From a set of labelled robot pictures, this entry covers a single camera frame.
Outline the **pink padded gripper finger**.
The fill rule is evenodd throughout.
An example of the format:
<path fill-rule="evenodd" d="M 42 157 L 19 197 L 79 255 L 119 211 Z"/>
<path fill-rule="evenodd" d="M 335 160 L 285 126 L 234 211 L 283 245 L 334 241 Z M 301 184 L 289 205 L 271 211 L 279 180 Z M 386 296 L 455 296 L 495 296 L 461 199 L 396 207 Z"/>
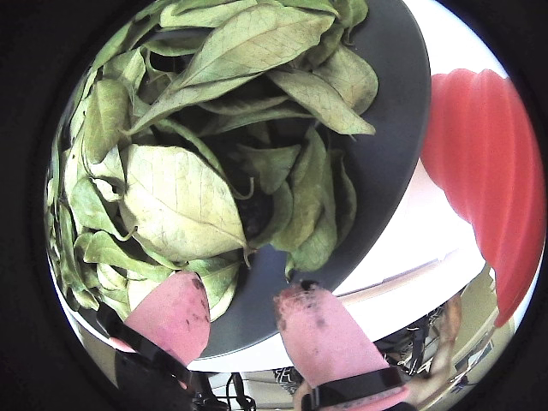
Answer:
<path fill-rule="evenodd" d="M 303 382 L 296 410 L 415 410 L 398 368 L 389 366 L 343 304 L 315 282 L 274 297 L 277 328 Z"/>
<path fill-rule="evenodd" d="M 200 276 L 177 271 L 122 320 L 102 303 L 97 322 L 119 353 L 119 390 L 139 410 L 200 410 L 204 394 L 188 365 L 209 340 L 208 298 Z"/>

